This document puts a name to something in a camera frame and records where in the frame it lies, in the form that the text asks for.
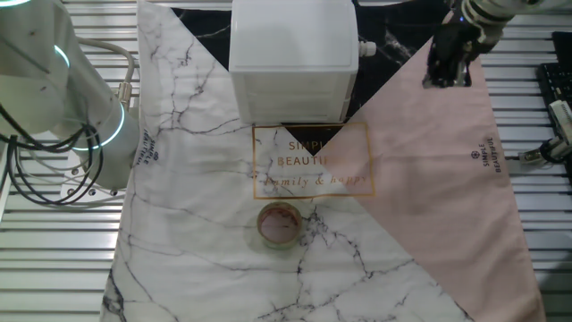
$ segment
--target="black cable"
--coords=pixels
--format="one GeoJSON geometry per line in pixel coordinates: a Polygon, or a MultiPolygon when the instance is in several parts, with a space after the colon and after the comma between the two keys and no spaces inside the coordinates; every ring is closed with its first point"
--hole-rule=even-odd
{"type": "Polygon", "coordinates": [[[59,200],[50,200],[50,199],[47,199],[44,196],[42,196],[42,194],[40,192],[36,191],[31,186],[31,184],[29,184],[28,180],[25,178],[25,174],[21,171],[21,168],[16,163],[16,168],[18,170],[18,174],[21,176],[21,179],[24,182],[24,184],[26,185],[26,187],[28,187],[28,189],[30,190],[31,193],[33,193],[37,197],[41,198],[42,200],[34,199],[30,196],[31,193],[24,191],[20,187],[20,185],[18,184],[18,182],[16,181],[16,178],[14,176],[13,169],[12,169],[12,158],[14,157],[14,153],[17,152],[18,147],[15,144],[17,142],[17,138],[14,136],[12,136],[10,138],[10,142],[9,142],[9,146],[8,146],[8,156],[7,156],[8,162],[7,162],[6,166],[7,166],[8,174],[10,176],[10,179],[13,182],[14,187],[22,196],[24,196],[24,198],[26,198],[27,200],[34,202],[36,204],[42,205],[42,206],[45,206],[45,205],[68,206],[68,205],[71,205],[72,203],[78,201],[79,199],[83,198],[83,196],[85,196],[89,192],[89,190],[94,185],[95,181],[97,180],[97,178],[99,177],[99,175],[101,174],[101,171],[103,169],[104,154],[103,154],[103,148],[101,147],[101,140],[99,139],[99,135],[97,134],[96,129],[93,128],[92,126],[84,125],[83,130],[86,132],[86,136],[88,137],[88,151],[89,151],[88,167],[91,167],[92,162],[93,162],[93,145],[92,145],[92,141],[90,138],[91,136],[95,136],[95,139],[97,142],[97,147],[100,148],[100,150],[99,150],[99,164],[97,167],[96,174],[95,174],[93,180],[88,184],[88,187],[79,195],[79,197],[77,197],[71,201],[67,201],[67,200],[74,197],[77,194],[77,192],[80,191],[81,188],[83,188],[86,180],[88,179],[88,174],[86,174],[83,177],[83,180],[81,181],[78,188],[75,189],[72,193],[70,193],[70,195],[68,195],[65,198],[59,199],[59,200]]]}
{"type": "Polygon", "coordinates": [[[550,147],[551,140],[546,140],[538,149],[540,150],[540,155],[543,156],[544,160],[551,162],[553,164],[562,164],[565,161],[565,157],[560,159],[554,158],[551,156],[550,151],[548,148],[550,147]]]}
{"type": "MultiPolygon", "coordinates": [[[[91,133],[91,132],[90,132],[88,129],[86,129],[86,136],[87,136],[87,137],[89,136],[90,133],[91,133]]],[[[18,153],[18,148],[13,145],[13,150],[14,150],[13,153],[14,153],[14,156],[15,156],[15,155],[18,153]]],[[[89,151],[88,167],[91,167],[91,165],[92,165],[92,163],[93,163],[93,151],[92,151],[91,148],[90,148],[88,151],[89,151]]],[[[71,192],[70,194],[68,194],[67,197],[62,198],[62,199],[59,199],[59,200],[50,200],[50,199],[45,198],[42,194],[40,194],[40,193],[38,193],[37,191],[34,190],[34,188],[32,187],[32,185],[28,182],[28,179],[26,179],[26,177],[24,176],[25,173],[21,170],[20,164],[19,164],[18,162],[16,162],[16,169],[18,170],[18,174],[20,175],[21,180],[22,180],[23,183],[26,185],[26,187],[28,187],[28,189],[29,189],[31,192],[33,192],[36,196],[38,196],[40,199],[44,200],[44,202],[45,202],[46,204],[61,204],[61,203],[65,202],[67,199],[72,198],[76,193],[78,193],[78,191],[79,191],[81,188],[83,188],[83,185],[85,184],[85,182],[86,182],[86,180],[87,180],[87,178],[88,178],[86,175],[84,175],[83,179],[81,180],[80,185],[79,185],[73,192],[71,192]]]]}
{"type": "MultiPolygon", "coordinates": [[[[12,116],[4,109],[2,104],[0,104],[0,115],[28,142],[32,145],[25,143],[20,143],[16,141],[16,145],[20,148],[27,148],[35,151],[46,151],[51,153],[64,153],[68,152],[75,146],[75,143],[80,139],[81,134],[84,132],[82,127],[77,132],[75,132],[70,138],[63,140],[51,146],[43,145],[29,135],[17,122],[12,118],[12,116]]],[[[4,135],[0,134],[0,140],[9,143],[10,139],[6,138],[4,135]]]]}
{"type": "Polygon", "coordinates": [[[7,177],[8,177],[8,166],[5,166],[3,171],[2,171],[2,181],[0,181],[0,184],[4,185],[7,177]]]}

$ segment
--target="keyboard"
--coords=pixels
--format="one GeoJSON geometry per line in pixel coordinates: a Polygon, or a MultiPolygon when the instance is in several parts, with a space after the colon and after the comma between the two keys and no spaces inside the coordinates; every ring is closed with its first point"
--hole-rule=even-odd
{"type": "Polygon", "coordinates": [[[558,63],[541,64],[536,70],[544,103],[567,101],[572,106],[572,70],[564,69],[558,63]]]}

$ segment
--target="pink cloth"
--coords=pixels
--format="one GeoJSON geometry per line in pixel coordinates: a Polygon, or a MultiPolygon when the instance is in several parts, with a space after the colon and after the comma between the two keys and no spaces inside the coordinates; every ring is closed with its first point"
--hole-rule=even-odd
{"type": "MultiPolygon", "coordinates": [[[[376,190],[357,200],[476,322],[545,321],[483,68],[472,64],[472,88],[423,89],[428,50],[350,120],[368,124],[376,190]]],[[[366,156],[352,134],[318,156],[366,156]]],[[[326,168],[369,174],[366,157],[354,161],[326,168]]]]}

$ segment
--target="blue light ring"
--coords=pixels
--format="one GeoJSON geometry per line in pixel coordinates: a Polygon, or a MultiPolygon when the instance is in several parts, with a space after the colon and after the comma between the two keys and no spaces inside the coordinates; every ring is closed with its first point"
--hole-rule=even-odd
{"type": "MultiPolygon", "coordinates": [[[[99,147],[103,147],[105,144],[111,142],[111,140],[113,140],[118,134],[119,132],[122,130],[123,124],[125,123],[125,109],[123,108],[123,105],[120,103],[120,107],[122,110],[122,120],[119,122],[119,126],[117,127],[117,130],[115,130],[115,133],[109,137],[109,139],[103,141],[100,145],[95,146],[91,149],[97,149],[99,147]]],[[[76,151],[88,151],[89,148],[73,148],[76,151]]]]}
{"type": "Polygon", "coordinates": [[[7,8],[11,6],[15,6],[18,4],[25,4],[30,0],[8,0],[8,1],[0,1],[0,8],[7,8]]]}
{"type": "Polygon", "coordinates": [[[58,53],[63,58],[65,63],[68,65],[68,68],[70,68],[70,60],[68,59],[68,55],[66,55],[64,53],[64,51],[56,45],[54,45],[54,49],[55,49],[55,52],[58,53]]]}

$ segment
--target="cable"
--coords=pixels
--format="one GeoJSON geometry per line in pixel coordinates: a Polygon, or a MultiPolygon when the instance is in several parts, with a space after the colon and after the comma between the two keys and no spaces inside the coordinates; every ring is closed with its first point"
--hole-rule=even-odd
{"type": "MultiPolygon", "coordinates": [[[[69,167],[69,168],[56,168],[54,166],[50,166],[48,165],[46,162],[44,162],[42,159],[38,158],[35,153],[28,151],[31,155],[34,155],[34,160],[38,161],[41,165],[45,166],[46,168],[48,168],[50,171],[52,171],[52,173],[54,174],[61,174],[60,172],[58,172],[58,170],[73,170],[73,169],[77,169],[83,165],[85,165],[88,162],[88,159],[86,159],[85,161],[83,161],[82,163],[80,163],[79,165],[73,166],[73,167],[69,167]]],[[[76,183],[80,183],[79,180],[77,180],[78,178],[83,177],[84,175],[89,174],[89,171],[91,170],[91,168],[93,168],[93,165],[91,165],[90,168],[86,169],[86,171],[84,172],[84,174],[79,174],[79,175],[75,175],[75,176],[67,176],[65,174],[61,174],[63,178],[65,178],[65,180],[61,180],[59,182],[55,182],[55,181],[51,181],[48,180],[46,178],[42,178],[39,176],[36,176],[34,174],[30,174],[28,171],[26,171],[26,169],[24,168],[24,164],[21,162],[21,151],[18,151],[18,153],[16,153],[16,163],[20,164],[20,167],[22,169],[22,171],[25,173],[25,175],[34,178],[36,180],[39,180],[41,182],[44,183],[34,183],[34,185],[43,185],[43,186],[61,186],[63,184],[66,184],[67,182],[76,182],[76,183]]],[[[98,187],[93,187],[92,189],[95,189],[97,191],[101,191],[103,193],[108,193],[109,191],[103,190],[101,188],[98,187]]],[[[125,191],[125,189],[117,189],[116,191],[125,191]]]]}
{"type": "Polygon", "coordinates": [[[551,146],[551,140],[546,140],[538,149],[540,150],[541,156],[543,156],[544,160],[553,163],[553,164],[561,164],[564,163],[566,160],[565,157],[561,157],[560,159],[554,158],[551,156],[551,152],[549,151],[549,147],[551,146]]]}
{"type": "MultiPolygon", "coordinates": [[[[73,180],[73,179],[81,178],[81,177],[84,176],[85,174],[89,174],[89,171],[91,171],[91,168],[93,167],[93,164],[92,164],[90,168],[86,169],[86,171],[84,172],[84,174],[76,175],[76,176],[73,176],[73,177],[67,177],[67,176],[66,176],[67,180],[63,180],[63,181],[60,181],[60,182],[54,182],[54,181],[48,180],[48,179],[46,179],[46,178],[42,178],[42,177],[38,177],[38,176],[36,176],[36,175],[34,175],[34,174],[30,174],[30,173],[24,168],[24,164],[21,162],[21,152],[20,152],[20,151],[18,151],[18,153],[15,154],[15,160],[16,160],[16,164],[20,165],[20,168],[22,169],[22,171],[23,171],[27,176],[32,177],[32,178],[37,179],[37,180],[40,180],[40,181],[43,181],[43,182],[47,182],[47,184],[50,184],[50,185],[62,185],[62,184],[65,184],[65,183],[67,183],[68,181],[71,181],[71,180],[73,180]]],[[[44,161],[42,161],[42,160],[40,160],[40,159],[36,159],[36,160],[37,160],[41,165],[46,166],[46,163],[45,163],[44,161]]],[[[89,159],[86,159],[86,161],[84,161],[84,162],[82,162],[81,164],[76,165],[76,166],[77,166],[77,167],[83,166],[83,165],[84,165],[85,163],[87,163],[88,161],[89,161],[89,159]]],[[[46,167],[47,167],[50,171],[52,171],[52,173],[54,173],[54,174],[61,174],[61,173],[59,173],[58,171],[54,170],[53,167],[49,167],[49,166],[46,166],[46,167]]]]}
{"type": "MultiPolygon", "coordinates": [[[[81,134],[83,133],[83,129],[80,129],[76,133],[74,133],[70,138],[67,140],[63,140],[59,143],[56,143],[51,146],[43,145],[42,143],[38,142],[34,138],[31,137],[22,127],[8,114],[8,112],[4,109],[2,104],[0,104],[0,115],[28,142],[32,145],[28,145],[25,143],[20,143],[16,141],[16,146],[20,148],[27,148],[31,150],[42,150],[52,153],[64,153],[68,152],[72,149],[75,143],[80,139],[81,134]]],[[[6,143],[10,143],[10,139],[6,138],[4,135],[0,134],[0,140],[3,140],[6,143]]]]}
{"type": "Polygon", "coordinates": [[[133,58],[133,55],[131,55],[130,52],[128,52],[124,48],[121,48],[121,47],[116,46],[114,44],[109,44],[109,43],[99,41],[99,40],[81,38],[81,37],[77,37],[77,39],[78,39],[78,42],[80,42],[80,44],[82,44],[82,45],[107,49],[107,50],[113,51],[117,54],[125,56],[125,58],[127,58],[128,65],[127,65],[127,73],[125,74],[124,82],[131,83],[131,80],[133,79],[133,72],[135,71],[135,59],[133,58]]]}
{"type": "MultiPolygon", "coordinates": [[[[52,170],[53,172],[55,172],[55,171],[71,171],[71,170],[75,170],[75,169],[78,169],[78,168],[80,168],[80,167],[83,167],[83,166],[88,162],[88,160],[86,159],[85,161],[81,162],[81,163],[78,164],[78,165],[70,166],[70,167],[66,167],[66,168],[59,168],[59,167],[55,167],[55,166],[49,165],[49,164],[47,164],[46,162],[44,162],[44,160],[40,159],[40,158],[36,155],[36,152],[34,152],[34,151],[28,151],[28,153],[29,153],[29,155],[30,155],[34,160],[36,160],[36,162],[38,162],[38,163],[40,163],[41,165],[45,166],[46,168],[52,170]]],[[[16,159],[16,160],[17,160],[17,161],[20,161],[20,156],[21,156],[21,154],[18,153],[16,156],[17,156],[17,159],[16,159]]]]}
{"type": "MultiPolygon", "coordinates": [[[[92,133],[95,133],[95,129],[90,126],[90,125],[84,125],[84,127],[82,127],[82,130],[86,133],[86,137],[89,137],[92,135],[92,133]]],[[[99,135],[96,135],[95,137],[96,142],[97,142],[97,147],[101,147],[101,140],[99,139],[99,135]]],[[[28,182],[28,180],[26,179],[26,174],[22,171],[21,166],[16,163],[16,170],[18,171],[18,174],[21,177],[21,180],[23,181],[23,183],[26,185],[26,187],[29,189],[30,192],[26,192],[24,191],[21,187],[20,184],[16,181],[15,175],[13,173],[13,167],[12,167],[12,158],[14,157],[15,153],[18,153],[17,151],[18,149],[18,145],[17,145],[17,137],[12,136],[9,140],[9,145],[8,145],[8,161],[6,164],[7,170],[8,170],[8,174],[10,176],[10,179],[13,182],[14,187],[16,188],[16,190],[27,200],[32,201],[36,204],[42,205],[42,206],[69,206],[73,203],[75,203],[76,201],[78,201],[79,199],[83,198],[83,196],[85,196],[88,191],[91,190],[93,184],[95,183],[95,180],[97,179],[97,177],[101,174],[101,171],[103,169],[103,163],[104,163],[104,156],[103,156],[103,149],[100,148],[99,149],[99,162],[98,162],[98,167],[97,167],[97,171],[96,174],[94,176],[94,179],[88,184],[88,186],[86,187],[86,189],[79,195],[79,197],[69,200],[71,198],[73,198],[85,185],[86,180],[88,179],[88,173],[86,173],[83,177],[83,179],[80,182],[80,185],[78,186],[78,188],[76,188],[72,193],[70,193],[67,197],[64,197],[62,199],[59,200],[50,200],[45,198],[40,192],[36,191],[28,182]],[[40,198],[41,200],[38,199],[34,199],[30,196],[30,194],[34,194],[36,197],[40,198]]],[[[88,166],[89,168],[93,165],[93,142],[92,139],[88,139],[88,166]]]]}
{"type": "Polygon", "coordinates": [[[121,200],[124,198],[125,198],[125,196],[115,196],[115,197],[110,197],[110,198],[101,199],[101,200],[92,201],[92,202],[75,202],[73,204],[73,207],[70,207],[70,206],[54,206],[54,205],[43,205],[43,206],[47,207],[47,208],[54,208],[54,209],[71,208],[74,210],[85,210],[85,209],[98,208],[101,206],[109,206],[109,204],[107,204],[108,201],[121,200]]]}
{"type": "MultiPolygon", "coordinates": [[[[99,128],[105,127],[105,125],[109,122],[109,120],[111,120],[111,116],[113,115],[113,113],[114,113],[114,110],[113,110],[112,108],[110,108],[110,109],[109,109],[109,113],[108,113],[107,116],[105,117],[105,120],[99,124],[99,128]]],[[[81,121],[81,120],[71,119],[71,118],[68,118],[68,117],[64,117],[63,120],[64,120],[64,121],[68,121],[68,122],[80,123],[80,124],[82,124],[82,125],[85,124],[85,122],[83,122],[83,121],[81,121]]],[[[97,129],[96,129],[96,132],[95,132],[94,134],[92,134],[89,138],[84,138],[84,139],[86,139],[86,140],[87,140],[87,139],[93,139],[93,138],[96,137],[96,135],[97,135],[98,133],[99,133],[99,132],[98,132],[97,129]]]]}

